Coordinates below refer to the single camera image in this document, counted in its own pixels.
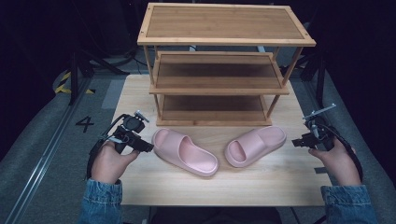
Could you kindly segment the pink slide slipper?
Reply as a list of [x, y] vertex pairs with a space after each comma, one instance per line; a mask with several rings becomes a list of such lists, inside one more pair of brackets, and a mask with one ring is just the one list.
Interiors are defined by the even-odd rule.
[[243, 168], [282, 147], [286, 140], [286, 133], [279, 127], [254, 129], [232, 140], [224, 154], [233, 167]]
[[152, 136], [152, 144], [155, 154], [161, 159], [195, 175], [209, 177], [219, 168], [217, 157], [196, 146], [184, 133], [159, 129]]

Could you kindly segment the wooden three-tier shoe rack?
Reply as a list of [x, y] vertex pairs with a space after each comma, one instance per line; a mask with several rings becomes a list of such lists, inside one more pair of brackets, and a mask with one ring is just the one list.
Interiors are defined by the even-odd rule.
[[262, 126], [290, 72], [276, 56], [315, 46], [288, 6], [150, 3], [137, 38], [160, 126]]

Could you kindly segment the yellow black hazard tape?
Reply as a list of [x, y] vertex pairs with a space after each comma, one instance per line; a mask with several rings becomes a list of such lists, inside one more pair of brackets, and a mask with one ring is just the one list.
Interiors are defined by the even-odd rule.
[[[65, 87], [65, 84], [66, 84], [67, 80], [68, 80], [70, 77], [71, 77], [71, 72], [65, 73], [65, 74], [62, 76], [61, 81], [59, 82], [59, 84], [58, 84], [57, 87], [55, 88], [54, 92], [55, 92], [55, 93], [62, 92], [62, 93], [69, 93], [69, 94], [71, 94], [72, 91], [71, 91], [70, 89], [67, 89], [67, 88]], [[85, 91], [85, 93], [87, 93], [87, 94], [95, 94], [95, 93], [96, 93], [96, 90], [95, 90], [95, 89], [87, 89], [87, 90]]]

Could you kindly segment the black metal stand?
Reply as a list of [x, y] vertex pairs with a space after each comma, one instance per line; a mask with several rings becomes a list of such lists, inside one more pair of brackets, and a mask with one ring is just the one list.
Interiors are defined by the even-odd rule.
[[95, 61], [105, 69], [111, 71], [115, 75], [127, 75], [127, 72], [120, 70], [115, 65], [106, 62], [104, 59], [93, 55], [85, 49], [78, 49], [70, 54], [70, 78], [71, 78], [71, 96], [69, 104], [73, 105], [78, 98], [78, 72], [84, 77], [93, 77], [93, 67], [90, 61]]
[[311, 55], [307, 59], [304, 71], [301, 73], [302, 81], [311, 81], [314, 77], [317, 77], [316, 83], [316, 101], [320, 108], [323, 108], [323, 91], [325, 81], [325, 69], [326, 62], [321, 55]]

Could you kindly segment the person's left hand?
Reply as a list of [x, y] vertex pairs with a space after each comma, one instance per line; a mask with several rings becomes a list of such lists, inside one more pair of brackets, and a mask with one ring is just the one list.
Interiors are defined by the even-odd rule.
[[129, 154], [121, 155], [116, 151], [113, 142], [105, 142], [93, 162], [92, 180], [115, 184], [139, 154], [139, 151], [133, 150]]

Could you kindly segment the person's right hand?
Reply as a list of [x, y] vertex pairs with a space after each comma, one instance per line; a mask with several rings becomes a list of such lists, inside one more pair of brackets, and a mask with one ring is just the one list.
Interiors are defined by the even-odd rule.
[[339, 186], [359, 186], [361, 178], [354, 161], [347, 154], [344, 145], [336, 138], [330, 151], [310, 148], [309, 154], [318, 158]]

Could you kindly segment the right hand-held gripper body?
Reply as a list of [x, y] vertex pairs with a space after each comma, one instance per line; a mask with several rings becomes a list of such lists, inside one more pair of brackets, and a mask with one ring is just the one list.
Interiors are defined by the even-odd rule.
[[334, 133], [330, 123], [321, 114], [335, 107], [336, 104], [331, 104], [319, 110], [313, 110], [310, 114], [304, 116], [304, 125], [309, 130], [309, 133], [306, 134], [311, 135], [306, 143], [310, 144], [312, 148], [315, 148], [318, 144], [322, 144], [327, 150], [333, 148]]

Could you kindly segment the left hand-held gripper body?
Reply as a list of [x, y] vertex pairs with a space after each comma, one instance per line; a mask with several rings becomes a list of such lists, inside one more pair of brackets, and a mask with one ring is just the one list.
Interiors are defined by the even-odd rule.
[[139, 134], [145, 128], [145, 122], [149, 122], [139, 110], [133, 115], [121, 114], [101, 135], [101, 144], [111, 141], [115, 144], [116, 151], [121, 152], [126, 147], [131, 147], [137, 139], [144, 140]]

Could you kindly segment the metal floor rail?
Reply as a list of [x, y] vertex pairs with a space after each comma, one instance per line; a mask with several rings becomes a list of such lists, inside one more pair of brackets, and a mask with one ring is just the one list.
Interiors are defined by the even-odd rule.
[[21, 219], [35, 196], [43, 177], [48, 171], [50, 164], [59, 148], [59, 145], [64, 137], [64, 132], [67, 125], [70, 123], [75, 111], [78, 108], [78, 104], [81, 102], [86, 90], [89, 88], [92, 80], [90, 78], [84, 78], [76, 92], [78, 96], [75, 98], [74, 103], [69, 105], [64, 114], [61, 116], [59, 124], [49, 140], [44, 152], [42, 153], [40, 160], [32, 170], [27, 183], [25, 184], [18, 200], [14, 203], [14, 206], [7, 216], [4, 224], [19, 224]]

